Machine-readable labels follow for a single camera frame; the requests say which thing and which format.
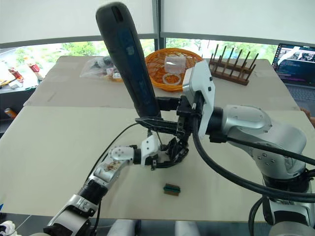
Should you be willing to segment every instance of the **laptop screen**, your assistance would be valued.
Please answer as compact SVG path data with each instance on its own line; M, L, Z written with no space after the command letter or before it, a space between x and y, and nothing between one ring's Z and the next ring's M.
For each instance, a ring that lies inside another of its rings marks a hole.
M315 87L315 48L279 44L272 66L287 84Z

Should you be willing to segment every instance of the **white table surface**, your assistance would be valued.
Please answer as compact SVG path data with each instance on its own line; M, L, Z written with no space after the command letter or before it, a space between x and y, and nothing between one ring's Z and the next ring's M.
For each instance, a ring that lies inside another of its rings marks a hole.
M314 157L315 131L303 112L268 114L303 130L308 140L303 154ZM55 215L83 185L111 140L136 117L134 109L25 107L0 139L2 211ZM175 116L168 112L163 117ZM140 144L145 137L146 130L135 126L116 144ZM162 136L164 141L170 138ZM261 183L258 168L245 152L230 144L211 144L207 138L202 143L225 168ZM103 198L101 217L247 221L259 195L216 174L198 156L192 138L189 145L188 156L175 167L126 167ZM166 183L180 186L179 197L163 193ZM264 221L260 210L256 220Z
M60 57L25 103L26 106L133 108L123 83L80 77L85 63L94 57ZM264 110L299 110L289 91L266 59L256 60L247 86L214 78L216 106L252 105ZM179 97L179 92L154 88L156 96Z

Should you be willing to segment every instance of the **white window blind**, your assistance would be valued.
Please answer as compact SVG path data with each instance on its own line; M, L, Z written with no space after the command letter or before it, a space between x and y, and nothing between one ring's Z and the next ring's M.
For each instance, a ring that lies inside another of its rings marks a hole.
M314 0L162 0L161 35L224 35L315 44L314 10Z
M0 0L0 44L100 35L95 13L113 0ZM139 34L156 34L152 0L121 0Z

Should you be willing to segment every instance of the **window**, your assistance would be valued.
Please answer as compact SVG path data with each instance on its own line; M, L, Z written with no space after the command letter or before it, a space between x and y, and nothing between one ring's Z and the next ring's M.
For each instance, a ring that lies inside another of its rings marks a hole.
M166 38L166 48L182 48L192 51L203 58L210 58L211 54L215 52L217 44L219 45L216 58L219 57L224 47L226 51L223 58L228 58L231 49L234 52L231 58L237 58L241 49L243 49L240 58L245 58L250 51L250 59L253 59L259 53L258 59L267 59L272 63L275 56L277 45L258 44L258 43L241 43L241 42L227 42L215 40L200 40L200 39L183 39L183 38Z
M144 55L154 51L154 39L140 40ZM103 41L55 43L34 45L0 50L0 61L6 61L14 66L24 77L33 76L24 62L24 56L33 58L43 75L55 65L60 56L108 56Z

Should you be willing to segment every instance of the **wooden rack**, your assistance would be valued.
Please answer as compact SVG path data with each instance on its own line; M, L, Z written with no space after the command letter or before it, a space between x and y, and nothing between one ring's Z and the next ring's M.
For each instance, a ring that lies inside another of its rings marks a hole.
M254 64L254 63L255 63L255 61L256 61L256 59L257 59L259 54L257 53L257 55L255 56L253 62L251 63L251 66L250 67L246 67L246 64L247 64L246 60L249 57L251 52L247 53L243 64L242 65L238 65L237 63L239 61L239 58L240 58L241 53L242 53L243 50L240 51L236 61L234 63L230 63L230 59L231 59L231 56L233 54L234 48L232 48L230 56L228 57L228 59L226 61L223 61L223 56L224 56L224 53L225 53L225 50L226 50L226 46L223 49L222 55L219 56L219 59L215 59L217 51L218 51L218 47L219 47L219 45L217 44L215 53L214 54L212 53L210 61L209 61L209 68L211 70L212 76L218 77L220 79L228 80L228 81L231 81L231 82L235 82L235 83L238 83L238 84L241 84L241 85L247 85L249 83L249 77L251 76L252 71L256 67L256 64ZM223 70L222 71L218 71L218 67L222 67ZM231 70L231 72L226 73L225 72L226 69Z

